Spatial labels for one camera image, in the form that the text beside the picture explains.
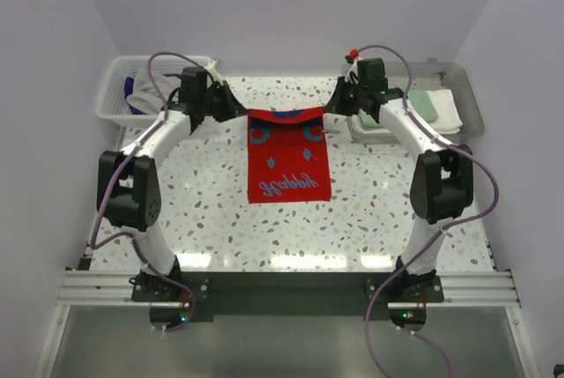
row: green towel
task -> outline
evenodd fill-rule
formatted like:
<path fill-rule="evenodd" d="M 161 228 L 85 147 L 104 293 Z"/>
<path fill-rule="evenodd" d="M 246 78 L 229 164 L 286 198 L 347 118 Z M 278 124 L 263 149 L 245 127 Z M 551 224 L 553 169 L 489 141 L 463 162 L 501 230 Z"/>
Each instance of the green towel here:
<path fill-rule="evenodd" d="M 429 93 L 427 93 L 427 91 L 413 89 L 409 91 L 407 96 L 409 97 L 409 101 L 412 103 L 415 112 L 421 115 L 421 118 L 425 121 L 433 122 L 439 118 L 439 114 L 437 114 L 437 111 L 434 109 L 433 102 L 431 101 L 431 98 L 429 98 Z M 359 112 L 359 119 L 364 130 L 378 130 L 383 128 L 381 124 L 376 122 L 374 118 L 362 110 Z"/>

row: white wall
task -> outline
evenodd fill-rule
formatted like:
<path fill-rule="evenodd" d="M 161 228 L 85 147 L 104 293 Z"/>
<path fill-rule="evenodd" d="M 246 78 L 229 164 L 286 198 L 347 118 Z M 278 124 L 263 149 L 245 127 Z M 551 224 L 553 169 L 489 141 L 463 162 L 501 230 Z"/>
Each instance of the white wall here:
<path fill-rule="evenodd" d="M 542 376 L 564 363 L 562 1 L 490 0 L 456 58 L 486 123 L 473 148 L 501 185 L 488 236 L 515 273 Z M 477 186 L 482 206 L 489 187 Z"/>
<path fill-rule="evenodd" d="M 25 378 L 92 224 L 97 158 L 115 138 L 93 103 L 117 51 L 93 0 L 0 12 L 0 375 Z"/>
<path fill-rule="evenodd" d="M 230 70 L 340 68 L 386 42 L 413 61 L 452 61 L 487 0 L 95 0 L 124 54 L 220 56 Z"/>

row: gray cloth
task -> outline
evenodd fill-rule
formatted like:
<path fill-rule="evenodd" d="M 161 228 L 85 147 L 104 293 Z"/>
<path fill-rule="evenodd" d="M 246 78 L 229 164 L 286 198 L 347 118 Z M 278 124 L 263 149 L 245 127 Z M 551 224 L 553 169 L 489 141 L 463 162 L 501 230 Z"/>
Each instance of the gray cloth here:
<path fill-rule="evenodd" d="M 176 87 L 180 87 L 180 79 L 177 77 L 165 77 L 160 74 L 153 76 L 165 98 L 168 98 Z M 156 115 L 162 109 L 162 100 L 149 80 L 146 68 L 140 68 L 135 75 L 133 93 L 127 98 L 127 103 L 147 115 Z"/>

